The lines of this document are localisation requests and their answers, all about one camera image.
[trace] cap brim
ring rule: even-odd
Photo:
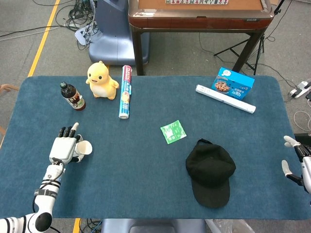
[[[205,187],[192,180],[192,190],[195,199],[201,205],[210,208],[225,206],[230,198],[229,180],[214,188]]]

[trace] white paper cup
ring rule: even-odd
[[[93,147],[89,141],[81,141],[76,144],[75,152],[77,154],[91,154],[93,151]]]

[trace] black strap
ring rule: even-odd
[[[48,189],[36,189],[35,196],[49,196],[49,197],[53,197],[53,198],[57,198],[57,193]]]
[[[196,143],[196,145],[198,145],[199,142],[204,142],[204,143],[212,144],[210,141],[207,141],[207,140],[205,140],[205,139],[203,139],[203,138],[201,138],[201,139]]]
[[[22,233],[25,233],[26,232],[26,221],[27,221],[27,219],[26,219],[26,216],[23,216],[23,218],[24,218],[24,224],[23,224],[23,232]]]
[[[55,187],[58,187],[58,188],[60,188],[60,186],[58,185],[58,184],[56,184],[56,183],[42,183],[41,185],[43,185],[43,188],[45,187],[45,186],[48,186],[48,185],[53,185],[53,186],[55,186]]]
[[[53,182],[55,182],[55,183],[57,183],[57,184],[60,185],[60,182],[59,182],[59,181],[55,181],[55,180],[51,180],[51,179],[42,180],[42,183],[41,183],[41,184],[46,184],[46,183],[43,183],[44,181],[48,181],[48,182],[53,181]]]
[[[8,230],[7,230],[7,233],[10,233],[10,222],[7,218],[4,219],[6,221],[6,224],[8,226]]]

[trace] table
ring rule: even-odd
[[[129,0],[136,70],[144,75],[144,32],[247,33],[250,35],[232,70],[239,72],[274,18],[269,0],[230,0],[227,5],[166,4],[165,0]]]
[[[293,132],[279,85],[272,77],[255,78],[244,99],[257,107],[250,114],[195,92],[214,77],[133,77],[127,120],[118,118],[119,90],[110,101],[95,99],[86,77],[27,78],[0,150],[0,218],[31,212],[54,138],[76,121],[93,153],[66,167],[53,217],[310,218],[310,196],[281,168],[286,159],[300,172],[294,149],[283,143]],[[83,111],[62,98],[62,81],[83,95]],[[167,145],[160,127],[176,120],[187,136]],[[200,138],[223,146],[236,163],[224,208],[203,207],[193,196],[185,160]]]

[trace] concrete floor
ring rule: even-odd
[[[282,7],[283,11],[275,17],[267,30],[267,34],[275,28],[289,2],[289,0],[285,0]],[[44,3],[54,4],[54,1],[49,0]],[[45,26],[51,11],[52,7],[38,6],[30,0],[0,0],[0,35]],[[68,11],[60,14],[60,21],[62,21],[62,17],[68,17]],[[260,58],[260,63],[272,66],[286,79],[296,84],[311,78],[310,12],[311,4],[294,0],[286,16],[272,35],[276,38],[275,42],[266,40],[265,53]],[[11,83],[19,86],[23,82],[28,75],[41,38],[42,34],[35,34],[0,41],[0,83]],[[222,59],[229,61],[223,63],[218,58],[213,57],[212,54],[203,51],[198,38],[198,33],[153,33],[151,35],[150,60],[148,65],[145,66],[146,74],[215,76],[220,66],[233,67],[236,61],[235,55],[230,52],[221,54]],[[246,38],[247,35],[244,34],[201,34],[203,47],[214,52],[225,49]],[[175,61],[176,57],[179,58],[179,63]],[[254,60],[255,56],[250,59],[250,62],[252,63]],[[49,32],[34,75],[85,75],[90,65],[88,51],[77,49],[73,32],[59,28]],[[246,74],[252,74],[246,66],[244,66],[243,71]],[[120,75],[121,67],[111,67],[110,74],[112,76]],[[281,77],[275,71],[262,65],[259,65],[257,74],[270,75],[281,80]],[[285,82],[280,82],[280,87],[284,95],[287,95],[292,89]],[[16,96],[17,92],[15,91],[3,92],[0,95],[0,125],[4,128],[9,123]],[[306,111],[311,114],[306,99],[301,97],[287,102],[286,108],[293,131],[302,133],[303,131],[294,124],[293,116],[296,111]],[[296,120],[303,128],[307,128],[309,119],[306,116],[299,115]],[[311,226],[310,220],[248,220],[247,222],[256,233],[309,232]],[[63,233],[72,232],[73,225],[74,219],[54,219],[53,221],[53,226]]]

